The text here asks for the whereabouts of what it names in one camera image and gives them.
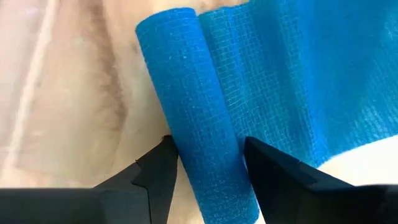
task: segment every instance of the beige surface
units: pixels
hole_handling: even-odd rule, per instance
[[[158,144],[169,130],[136,24],[238,2],[0,1],[0,186],[92,187]],[[333,164],[325,169],[352,166]],[[202,222],[180,166],[169,223]]]

